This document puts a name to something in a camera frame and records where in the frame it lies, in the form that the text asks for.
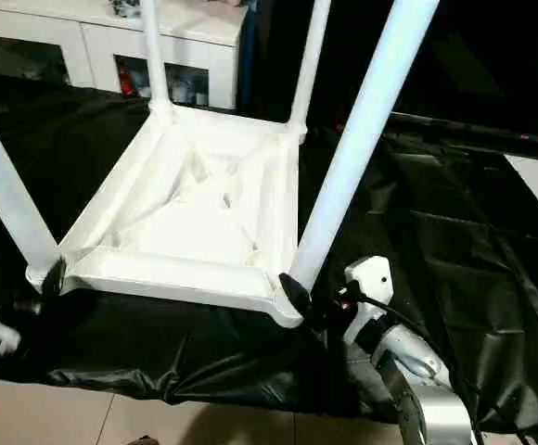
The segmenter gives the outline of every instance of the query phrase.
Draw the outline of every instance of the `white plastic stool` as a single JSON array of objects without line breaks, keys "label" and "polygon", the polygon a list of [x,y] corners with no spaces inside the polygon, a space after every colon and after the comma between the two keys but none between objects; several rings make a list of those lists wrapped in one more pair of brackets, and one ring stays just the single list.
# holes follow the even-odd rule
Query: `white plastic stool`
[{"label": "white plastic stool", "polygon": [[298,150],[330,0],[315,1],[288,123],[173,105],[155,0],[142,0],[150,116],[59,245],[0,143],[0,217],[28,279],[40,289],[62,257],[61,293],[87,287],[300,324],[278,275],[291,267],[312,289],[437,4],[395,1],[297,252]]}]

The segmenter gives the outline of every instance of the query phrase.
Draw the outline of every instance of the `white cabinet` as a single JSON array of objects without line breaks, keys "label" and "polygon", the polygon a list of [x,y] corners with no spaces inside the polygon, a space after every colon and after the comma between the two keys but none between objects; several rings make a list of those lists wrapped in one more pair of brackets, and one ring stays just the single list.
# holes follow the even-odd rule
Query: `white cabinet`
[{"label": "white cabinet", "polygon": [[[195,72],[204,90],[201,96],[212,107],[236,105],[239,39],[246,14],[245,7],[217,1],[160,0],[164,62],[169,70]],[[108,0],[0,0],[0,38],[17,41],[8,49],[23,47],[23,41],[53,52],[50,45],[55,45],[74,86],[120,92],[119,57],[143,59],[145,71],[141,28],[139,19],[116,17]],[[32,77],[26,71],[23,76]]]},{"label": "white cabinet", "polygon": [[95,86],[82,29],[76,21],[0,10],[0,39],[55,45],[60,48],[70,84]]},{"label": "white cabinet", "polygon": [[[146,59],[143,33],[83,24],[96,88],[121,91],[115,56]],[[237,92],[237,46],[208,44],[178,37],[161,37],[165,63],[206,70],[209,105],[234,108]]]}]

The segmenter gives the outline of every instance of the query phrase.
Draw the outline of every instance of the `shelf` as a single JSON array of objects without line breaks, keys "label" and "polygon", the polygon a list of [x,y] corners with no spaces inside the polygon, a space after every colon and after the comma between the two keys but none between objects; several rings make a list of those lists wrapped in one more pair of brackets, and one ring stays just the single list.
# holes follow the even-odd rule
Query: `shelf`
[{"label": "shelf", "polygon": [[[245,6],[207,0],[160,0],[159,8],[162,35],[225,46],[237,46],[247,13]],[[140,19],[115,16],[108,0],[0,0],[0,11],[142,29]]]}]

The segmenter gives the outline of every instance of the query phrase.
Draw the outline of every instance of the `glass cabinet door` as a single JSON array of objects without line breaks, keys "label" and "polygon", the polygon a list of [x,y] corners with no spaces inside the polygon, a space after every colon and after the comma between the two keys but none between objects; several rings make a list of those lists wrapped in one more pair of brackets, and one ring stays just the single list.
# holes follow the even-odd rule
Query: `glass cabinet door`
[{"label": "glass cabinet door", "polygon": [[5,37],[0,37],[0,75],[70,83],[60,46]]},{"label": "glass cabinet door", "polygon": [[[143,58],[114,56],[119,84],[125,95],[150,97],[147,63]],[[209,104],[209,72],[201,68],[166,63],[168,94],[175,104]]]}]

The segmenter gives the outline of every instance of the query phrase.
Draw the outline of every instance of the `red object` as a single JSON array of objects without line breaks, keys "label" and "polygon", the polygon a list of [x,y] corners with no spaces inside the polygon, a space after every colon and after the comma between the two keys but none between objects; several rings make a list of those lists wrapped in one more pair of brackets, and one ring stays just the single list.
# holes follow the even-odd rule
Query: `red object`
[{"label": "red object", "polygon": [[124,95],[137,95],[137,90],[124,64],[119,64],[119,81],[121,81],[121,91]]}]

